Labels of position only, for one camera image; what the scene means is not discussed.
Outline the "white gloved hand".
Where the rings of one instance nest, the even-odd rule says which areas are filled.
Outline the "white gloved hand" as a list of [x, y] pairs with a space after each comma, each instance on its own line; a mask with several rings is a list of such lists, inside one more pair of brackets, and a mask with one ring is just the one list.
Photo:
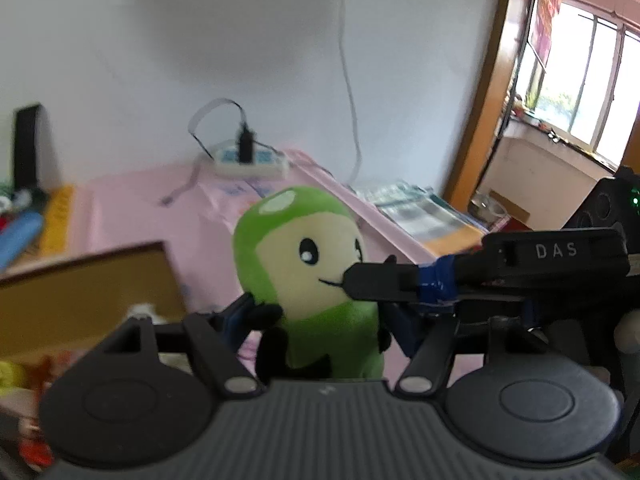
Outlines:
[[625, 354], [640, 352], [640, 311], [627, 313], [614, 330], [616, 348]]

